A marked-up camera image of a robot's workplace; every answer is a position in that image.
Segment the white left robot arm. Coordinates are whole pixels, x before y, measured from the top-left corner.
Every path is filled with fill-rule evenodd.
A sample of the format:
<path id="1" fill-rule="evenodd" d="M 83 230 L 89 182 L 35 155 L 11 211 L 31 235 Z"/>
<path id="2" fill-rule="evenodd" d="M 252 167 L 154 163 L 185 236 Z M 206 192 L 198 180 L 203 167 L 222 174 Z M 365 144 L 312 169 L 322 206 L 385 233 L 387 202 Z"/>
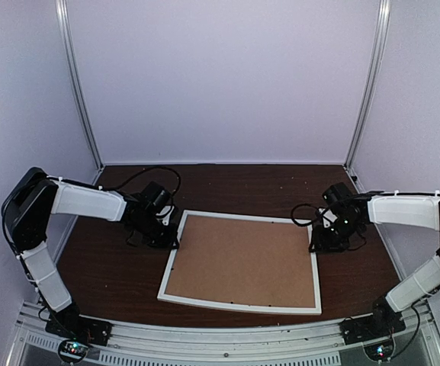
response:
<path id="1" fill-rule="evenodd" d="M 43 302 L 57 313 L 56 327 L 70 339 L 85 332 L 85 321 L 71 311 L 74 300 L 49 248 L 53 217 L 87 217 L 119 223 L 139 233 L 148 246 L 177 248 L 178 227 L 165 220 L 175 211 L 181 176 L 175 176 L 173 190 L 151 181 L 136 193 L 124 191 L 132 180 L 151 170 L 145 168 L 114 187 L 105 187 L 52 176 L 34 166 L 24 173 L 2 204 L 2 232 L 9 247 Z"/>

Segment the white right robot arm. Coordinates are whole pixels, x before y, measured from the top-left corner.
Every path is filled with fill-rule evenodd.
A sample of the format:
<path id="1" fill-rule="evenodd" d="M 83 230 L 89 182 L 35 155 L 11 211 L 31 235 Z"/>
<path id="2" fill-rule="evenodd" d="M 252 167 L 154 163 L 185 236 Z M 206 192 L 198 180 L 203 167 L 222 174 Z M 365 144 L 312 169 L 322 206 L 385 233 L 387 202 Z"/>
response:
<path id="1" fill-rule="evenodd" d="M 394 258 L 413 256 L 405 278 L 373 305 L 367 331 L 383 336 L 396 315 L 440 289 L 440 191 L 353 194 L 344 184 L 323 194 L 326 208 L 313 221 L 309 250 L 313 253 L 351 250 L 350 238 L 374 224 L 385 236 Z"/>

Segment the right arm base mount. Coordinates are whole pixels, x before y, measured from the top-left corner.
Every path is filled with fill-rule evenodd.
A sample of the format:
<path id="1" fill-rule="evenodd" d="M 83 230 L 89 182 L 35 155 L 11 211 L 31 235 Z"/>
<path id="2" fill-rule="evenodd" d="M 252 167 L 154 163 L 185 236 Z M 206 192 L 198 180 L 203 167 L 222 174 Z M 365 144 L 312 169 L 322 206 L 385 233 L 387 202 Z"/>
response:
<path id="1" fill-rule="evenodd" d="M 406 329 L 401 312 L 395 312 L 384 297 L 372 306 L 372 314 L 359 318 L 345 318 L 340 323 L 346 345 L 363 343 L 370 361 L 382 363 L 396 354 L 394 335 Z"/>

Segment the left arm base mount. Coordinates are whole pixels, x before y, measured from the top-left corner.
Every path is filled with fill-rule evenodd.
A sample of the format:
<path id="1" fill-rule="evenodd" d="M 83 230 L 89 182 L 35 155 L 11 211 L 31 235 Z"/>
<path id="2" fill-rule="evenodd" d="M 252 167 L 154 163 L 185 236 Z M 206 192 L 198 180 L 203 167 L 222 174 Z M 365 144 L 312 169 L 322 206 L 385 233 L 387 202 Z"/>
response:
<path id="1" fill-rule="evenodd" d="M 71 302 L 60 311 L 53 310 L 44 302 L 44 309 L 49 313 L 45 331 L 63 338 L 56 352 L 64 364 L 77 364 L 83 361 L 96 345 L 108 344 L 112 324 L 82 316 L 75 302 Z"/>

